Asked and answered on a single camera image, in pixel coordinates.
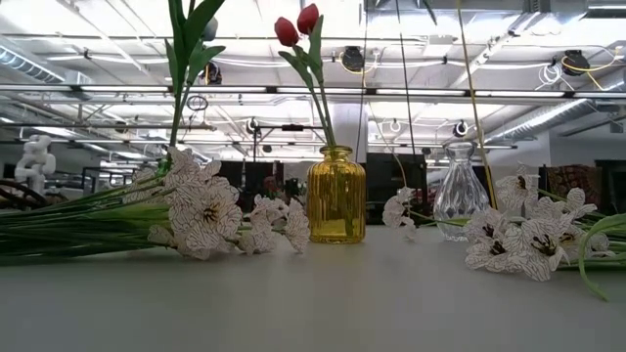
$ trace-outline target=white table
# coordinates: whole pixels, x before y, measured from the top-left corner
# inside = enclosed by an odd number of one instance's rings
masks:
[[[462,243],[282,242],[206,263],[171,251],[0,268],[0,351],[624,351],[626,282],[473,272]]]

